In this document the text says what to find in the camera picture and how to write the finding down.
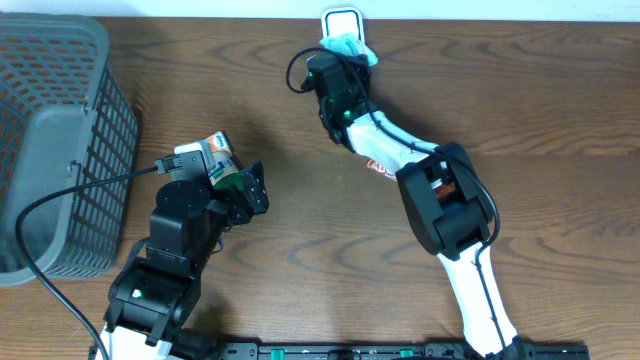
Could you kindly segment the green cap bottle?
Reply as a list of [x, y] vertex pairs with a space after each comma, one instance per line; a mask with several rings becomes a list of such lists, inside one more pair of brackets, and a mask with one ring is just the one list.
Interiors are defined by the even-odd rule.
[[225, 177], [239, 172], [239, 168], [233, 156], [228, 152], [214, 152], [207, 165], [209, 181], [213, 186], [221, 182]]

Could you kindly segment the green tissue pack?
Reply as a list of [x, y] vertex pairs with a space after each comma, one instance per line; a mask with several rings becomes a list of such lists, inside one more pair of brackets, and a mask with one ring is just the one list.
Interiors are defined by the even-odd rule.
[[369, 66], [375, 66], [378, 63], [377, 55], [354, 34], [324, 37], [319, 43], [324, 48], [345, 56], [365, 55]]

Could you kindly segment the orange Kleenex tissue pack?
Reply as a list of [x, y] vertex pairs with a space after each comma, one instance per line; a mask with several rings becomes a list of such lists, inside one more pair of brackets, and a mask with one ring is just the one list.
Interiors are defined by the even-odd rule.
[[206, 153], [233, 154], [233, 148], [224, 131], [217, 131], [202, 141], [202, 147]]

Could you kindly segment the orange chocolate bar wrapper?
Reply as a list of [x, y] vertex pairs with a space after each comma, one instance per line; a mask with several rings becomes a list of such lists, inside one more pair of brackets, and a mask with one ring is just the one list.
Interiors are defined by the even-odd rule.
[[376, 162], [372, 159], [368, 160], [365, 163], [365, 166], [370, 169], [373, 170], [375, 172], [377, 172], [380, 175], [383, 175], [384, 177], [391, 179], [393, 181], [397, 181], [396, 176], [394, 173], [390, 172], [389, 170], [387, 170], [382, 164], [380, 164], [379, 162]]

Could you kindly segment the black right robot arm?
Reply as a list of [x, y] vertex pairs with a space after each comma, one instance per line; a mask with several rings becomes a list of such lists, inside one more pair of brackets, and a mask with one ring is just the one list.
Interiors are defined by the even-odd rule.
[[500, 221], [465, 150], [455, 142], [425, 142], [399, 128], [344, 70], [312, 70], [308, 80], [332, 139], [395, 176], [415, 237], [445, 268], [467, 343], [486, 358], [505, 358], [517, 331], [491, 264]]

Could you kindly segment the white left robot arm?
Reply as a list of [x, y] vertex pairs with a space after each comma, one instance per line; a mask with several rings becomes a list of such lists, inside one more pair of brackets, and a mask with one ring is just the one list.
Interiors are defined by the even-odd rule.
[[185, 328], [221, 236], [269, 207], [261, 162], [210, 183], [203, 159], [156, 163], [171, 182], [156, 195], [150, 234], [136, 243], [109, 290], [98, 359], [216, 359], [209, 336]]

